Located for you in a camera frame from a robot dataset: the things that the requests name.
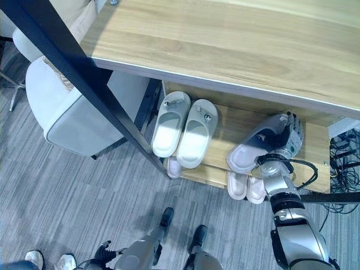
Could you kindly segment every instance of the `slipper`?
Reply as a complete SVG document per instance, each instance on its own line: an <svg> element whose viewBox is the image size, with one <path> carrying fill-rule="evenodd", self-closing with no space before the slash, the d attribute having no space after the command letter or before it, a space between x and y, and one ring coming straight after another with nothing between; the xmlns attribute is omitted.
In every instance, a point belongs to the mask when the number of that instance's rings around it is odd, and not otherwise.
<svg viewBox="0 0 360 270"><path fill-rule="evenodd" d="M286 123L287 116L277 114L253 129L244 142L235 146L226 156L226 162L230 169L236 173L248 173L253 170L257 166L255 159L273 150L271 141L266 138L280 134Z"/></svg>
<svg viewBox="0 0 360 270"><path fill-rule="evenodd" d="M164 98L151 141L156 156L168 158L175 152L190 105L190 98L184 92L176 91Z"/></svg>
<svg viewBox="0 0 360 270"><path fill-rule="evenodd" d="M168 158L166 170L170 178L179 178L181 176L182 167L175 156Z"/></svg>
<svg viewBox="0 0 360 270"><path fill-rule="evenodd" d="M208 100L197 100L187 117L177 160L181 166L193 169L202 162L218 124L218 111Z"/></svg>
<svg viewBox="0 0 360 270"><path fill-rule="evenodd" d="M249 176L247 180L246 198L253 204L261 204L266 196L264 181L255 176Z"/></svg>
<svg viewBox="0 0 360 270"><path fill-rule="evenodd" d="M227 172L227 192L234 200L242 200L248 189L248 175Z"/></svg>

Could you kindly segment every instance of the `chair seat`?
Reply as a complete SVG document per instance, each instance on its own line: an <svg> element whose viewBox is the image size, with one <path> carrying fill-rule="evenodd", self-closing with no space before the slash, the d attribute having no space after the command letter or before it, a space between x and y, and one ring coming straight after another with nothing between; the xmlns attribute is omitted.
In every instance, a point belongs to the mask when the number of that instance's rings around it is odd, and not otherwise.
<svg viewBox="0 0 360 270"><path fill-rule="evenodd" d="M31 110L43 129L69 93L42 57L31 63L26 72L26 95Z"/></svg>

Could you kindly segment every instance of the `chair backrest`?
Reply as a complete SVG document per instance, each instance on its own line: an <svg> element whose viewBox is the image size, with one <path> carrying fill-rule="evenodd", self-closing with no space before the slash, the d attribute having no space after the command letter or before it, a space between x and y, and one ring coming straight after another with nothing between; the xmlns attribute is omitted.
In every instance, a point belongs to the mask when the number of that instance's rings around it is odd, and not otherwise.
<svg viewBox="0 0 360 270"><path fill-rule="evenodd" d="M106 0L50 0L50 2L71 31L71 27L77 23L78 18L84 16L83 13L91 2L93 2L92 9L94 9L96 14L96 12L99 11L105 4ZM72 32L72 34L79 42L79 38L76 37L76 33ZM30 62L35 61L43 55L41 51L37 49L37 47L20 31L20 29L15 29L12 34L12 38L17 49Z"/></svg>

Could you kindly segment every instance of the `black cable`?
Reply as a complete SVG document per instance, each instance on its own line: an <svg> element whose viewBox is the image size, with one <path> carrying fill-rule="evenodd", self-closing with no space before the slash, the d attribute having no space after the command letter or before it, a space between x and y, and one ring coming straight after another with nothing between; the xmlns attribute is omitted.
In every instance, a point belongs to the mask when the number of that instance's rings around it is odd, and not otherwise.
<svg viewBox="0 0 360 270"><path fill-rule="evenodd" d="M305 161L305 160L298 160L298 159L277 159L277 158L269 158L266 159L266 161L281 161L281 162L293 162L293 163L299 163L306 166L309 166L313 169L314 174L310 177L309 180L307 180L305 183L302 183L300 186L296 187L297 190L300 190L306 186L309 186L312 182L314 182L318 177L318 170L314 164L311 162Z"/></svg>
<svg viewBox="0 0 360 270"><path fill-rule="evenodd" d="M319 229L319 232L321 232L321 230L323 229L323 227L325 225L325 222L327 221L327 218L329 217L329 213L330 213L330 209L327 210L326 217L325 217L325 219L324 219L324 221L323 221L323 223L322 223L322 225L321 225L321 227Z"/></svg>

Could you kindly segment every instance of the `wooden shelf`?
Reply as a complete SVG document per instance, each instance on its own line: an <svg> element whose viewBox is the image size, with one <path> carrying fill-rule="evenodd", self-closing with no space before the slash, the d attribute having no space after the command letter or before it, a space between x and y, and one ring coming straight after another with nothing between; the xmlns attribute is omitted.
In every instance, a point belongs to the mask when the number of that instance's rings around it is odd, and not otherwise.
<svg viewBox="0 0 360 270"><path fill-rule="evenodd" d="M233 109L216 105L219 123L202 164L196 169L185 169L183 177L218 187L226 187L226 155L238 145L257 125L269 117L266 114ZM305 123L305 140L297 159L313 163L319 172L318 179L308 189L318 192L330 192L329 137L327 128ZM296 185L306 181L312 175L311 168L294 164L292 176Z"/></svg>

